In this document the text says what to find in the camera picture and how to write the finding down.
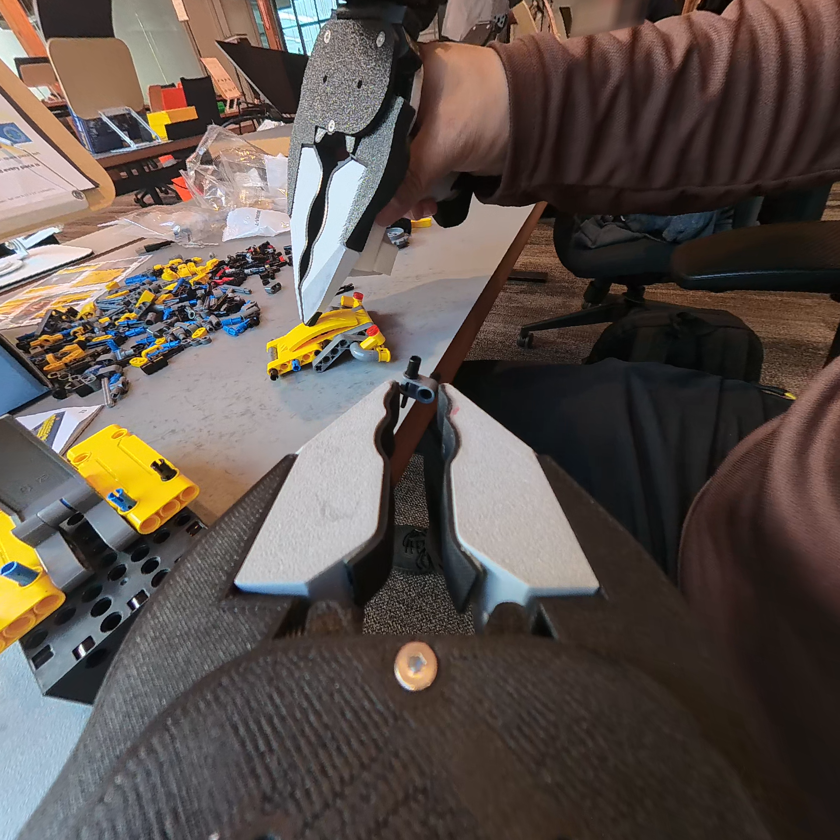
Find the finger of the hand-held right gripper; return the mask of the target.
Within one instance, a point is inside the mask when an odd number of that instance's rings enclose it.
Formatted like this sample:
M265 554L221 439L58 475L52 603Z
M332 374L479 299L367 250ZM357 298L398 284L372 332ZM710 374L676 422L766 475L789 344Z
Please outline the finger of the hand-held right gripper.
M320 310L325 294L322 274L322 233L328 203L331 153L324 161L316 145L300 149L297 180L290 214L291 246L295 270L296 300L302 322L310 323Z
M339 274L346 277L359 255L347 246L346 228L366 174L366 166L350 157L340 162L329 178L327 214L318 240L323 257L321 278L325 280L326 288L320 310L311 322L319 316L325 301L331 298L329 290L333 282L339 279Z

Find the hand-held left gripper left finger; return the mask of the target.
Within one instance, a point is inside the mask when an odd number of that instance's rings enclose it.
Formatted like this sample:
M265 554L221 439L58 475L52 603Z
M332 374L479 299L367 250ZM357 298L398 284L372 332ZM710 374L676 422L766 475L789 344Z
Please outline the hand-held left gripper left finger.
M363 606L392 567L395 381L304 444L245 555L236 589Z

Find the yellow brick assembly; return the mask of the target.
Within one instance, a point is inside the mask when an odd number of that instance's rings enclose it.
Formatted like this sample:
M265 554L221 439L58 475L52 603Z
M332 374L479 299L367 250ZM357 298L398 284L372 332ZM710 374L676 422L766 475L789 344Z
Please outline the yellow brick assembly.
M385 336L364 309L363 299L358 290L342 295L339 305L318 316L313 325L301 323L268 342L269 378L275 382L308 364L315 372L326 371L344 352L358 361L389 363L392 355Z

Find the small grey pin connector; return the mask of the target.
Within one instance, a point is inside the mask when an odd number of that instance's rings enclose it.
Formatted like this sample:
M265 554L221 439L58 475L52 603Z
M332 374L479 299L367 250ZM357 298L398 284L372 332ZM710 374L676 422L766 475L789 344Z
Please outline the small grey pin connector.
M400 382L402 394L401 407L405 407L410 399L421 404L434 403L438 392L438 378L425 376L420 373L422 358L412 355L406 365Z

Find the person's right forearm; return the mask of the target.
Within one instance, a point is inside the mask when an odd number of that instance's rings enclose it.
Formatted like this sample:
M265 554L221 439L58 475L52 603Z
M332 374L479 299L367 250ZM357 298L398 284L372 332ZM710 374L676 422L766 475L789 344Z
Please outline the person's right forearm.
M838 181L836 1L732 2L495 51L510 143L483 203L684 214Z

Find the person's right hand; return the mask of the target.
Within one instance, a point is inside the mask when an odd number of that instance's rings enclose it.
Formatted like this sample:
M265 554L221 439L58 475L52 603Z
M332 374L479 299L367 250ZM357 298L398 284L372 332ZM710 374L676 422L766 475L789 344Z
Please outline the person's right hand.
M498 54L459 43L419 46L423 85L402 184L376 222L425 217L458 173L502 173L510 138L508 79Z

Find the black base with yellow beams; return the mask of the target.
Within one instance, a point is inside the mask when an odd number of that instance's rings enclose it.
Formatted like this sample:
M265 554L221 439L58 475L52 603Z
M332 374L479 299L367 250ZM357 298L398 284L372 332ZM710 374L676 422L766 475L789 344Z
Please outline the black base with yellow beams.
M203 529L197 484L127 428L58 454L1 429L1 647L42 695L93 703L122 640Z

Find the black backpack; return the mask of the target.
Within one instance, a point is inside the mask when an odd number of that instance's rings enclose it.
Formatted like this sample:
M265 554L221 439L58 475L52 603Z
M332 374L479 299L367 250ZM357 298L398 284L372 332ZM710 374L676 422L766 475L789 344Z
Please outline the black backpack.
M586 364L655 362L758 383L763 346L739 317L717 309L634 310L608 325Z

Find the yellow sticker sheet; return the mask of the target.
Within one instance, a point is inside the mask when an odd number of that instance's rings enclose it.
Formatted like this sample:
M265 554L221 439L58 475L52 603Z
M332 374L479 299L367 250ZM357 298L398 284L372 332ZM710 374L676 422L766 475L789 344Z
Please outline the yellow sticker sheet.
M147 255L95 260L86 265L60 269L46 278L2 296L1 330L37 326L53 308L80 310L120 283L139 273L149 261Z

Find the person's torso brown sweater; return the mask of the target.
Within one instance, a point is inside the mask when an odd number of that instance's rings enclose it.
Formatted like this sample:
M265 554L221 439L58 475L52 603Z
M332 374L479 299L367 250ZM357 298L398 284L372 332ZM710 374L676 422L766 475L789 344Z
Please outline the person's torso brown sweater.
M680 586L728 659L810 838L838 838L839 361L692 503Z

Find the black office chair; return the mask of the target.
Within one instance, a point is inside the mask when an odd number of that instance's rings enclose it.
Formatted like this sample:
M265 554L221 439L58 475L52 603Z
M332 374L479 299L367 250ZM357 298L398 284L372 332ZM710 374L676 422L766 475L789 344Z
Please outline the black office chair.
M644 293L646 287L669 280L675 250L699 238L756 225L762 204L758 196L704 213L557 216L553 243L560 263L590 282L581 310L522 326L518 347L532 347L541 331L608 324L636 309L662 308Z

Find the white instruction booklet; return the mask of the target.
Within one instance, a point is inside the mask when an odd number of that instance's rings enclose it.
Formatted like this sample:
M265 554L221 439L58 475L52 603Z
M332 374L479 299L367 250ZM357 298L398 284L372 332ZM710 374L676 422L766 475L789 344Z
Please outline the white instruction booklet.
M64 455L102 411L102 405L58 408L54 411L17 416L29 432Z

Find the white flat stand base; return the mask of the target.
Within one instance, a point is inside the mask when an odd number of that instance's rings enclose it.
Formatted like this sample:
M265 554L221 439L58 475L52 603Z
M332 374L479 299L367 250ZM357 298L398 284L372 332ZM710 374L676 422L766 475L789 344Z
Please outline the white flat stand base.
M1 244L1 291L44 277L92 256L90 247L61 245L63 226L42 228Z

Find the printed instruction board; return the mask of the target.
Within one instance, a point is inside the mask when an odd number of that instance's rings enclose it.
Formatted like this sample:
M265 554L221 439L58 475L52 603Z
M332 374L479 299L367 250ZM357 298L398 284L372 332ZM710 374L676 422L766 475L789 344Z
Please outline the printed instruction board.
M109 174L5 63L1 129L3 242L112 204Z

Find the blue cardboard kit box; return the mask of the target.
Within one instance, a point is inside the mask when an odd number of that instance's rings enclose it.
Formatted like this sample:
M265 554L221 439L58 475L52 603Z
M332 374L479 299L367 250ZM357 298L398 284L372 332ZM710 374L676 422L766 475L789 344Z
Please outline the blue cardboard kit box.
M14 413L50 394L45 375L1 335L1 415Z

